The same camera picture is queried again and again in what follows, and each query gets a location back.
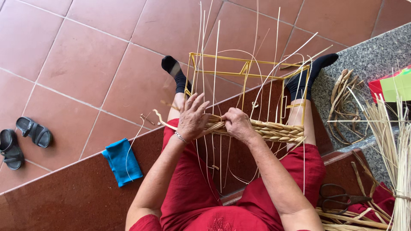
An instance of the green paper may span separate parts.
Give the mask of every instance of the green paper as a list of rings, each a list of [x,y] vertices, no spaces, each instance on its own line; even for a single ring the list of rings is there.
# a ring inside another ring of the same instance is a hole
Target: green paper
[[[380,83],[386,102],[396,102],[397,91],[402,101],[411,100],[411,71],[402,72],[392,78],[381,79]]]

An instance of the silver bracelet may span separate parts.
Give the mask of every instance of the silver bracelet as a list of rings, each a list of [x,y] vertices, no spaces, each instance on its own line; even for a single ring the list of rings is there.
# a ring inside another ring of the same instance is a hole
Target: silver bracelet
[[[184,143],[188,143],[187,140],[185,140],[178,132],[174,132],[180,140],[182,140]]]

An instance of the hand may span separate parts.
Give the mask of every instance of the hand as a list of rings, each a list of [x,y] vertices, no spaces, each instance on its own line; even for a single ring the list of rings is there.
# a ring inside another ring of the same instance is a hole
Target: hand
[[[261,137],[251,125],[248,115],[238,108],[230,108],[221,119],[226,121],[228,133],[246,145],[249,145],[252,138]]]
[[[177,132],[187,142],[198,137],[204,130],[210,114],[204,114],[204,110],[210,101],[201,104],[204,93],[198,95],[194,93],[180,108],[180,121],[178,122]]]

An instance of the scissors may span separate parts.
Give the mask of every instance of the scissors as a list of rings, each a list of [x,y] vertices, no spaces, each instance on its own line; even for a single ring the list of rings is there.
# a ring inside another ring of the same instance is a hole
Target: scissors
[[[325,187],[330,187],[330,186],[339,188],[340,190],[343,191],[343,193],[339,194],[339,195],[334,195],[334,196],[324,196],[323,195],[323,189]],[[322,185],[321,188],[320,188],[320,196],[325,198],[325,200],[321,204],[321,208],[323,209],[323,212],[330,213],[330,214],[335,214],[335,215],[345,213],[348,210],[348,206],[350,206],[350,205],[354,205],[354,204],[358,204],[358,203],[364,203],[364,202],[372,200],[371,197],[367,197],[367,196],[352,196],[352,195],[349,195],[349,194],[347,194],[347,192],[345,191],[345,189],[343,187],[341,187],[339,185],[336,185],[336,184],[324,184],[324,185]],[[344,197],[348,198],[347,202],[341,202],[341,201],[334,200],[334,199],[337,199],[337,198],[344,198]],[[343,211],[340,211],[340,212],[337,212],[337,213],[327,212],[327,209],[325,207],[325,203],[327,203],[327,202],[339,203],[339,204],[342,204],[342,205],[346,205],[347,207]]]

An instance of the black sandal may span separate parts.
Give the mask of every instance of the black sandal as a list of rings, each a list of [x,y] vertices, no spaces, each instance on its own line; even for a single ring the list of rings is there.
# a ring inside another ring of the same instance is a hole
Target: black sandal
[[[16,121],[16,126],[21,130],[23,137],[29,136],[33,143],[42,148],[47,148],[51,143],[53,136],[51,132],[42,125],[28,117],[20,117]]]
[[[14,130],[4,129],[0,132],[0,154],[4,156],[3,162],[11,170],[17,170],[24,163],[24,155],[17,143]]]

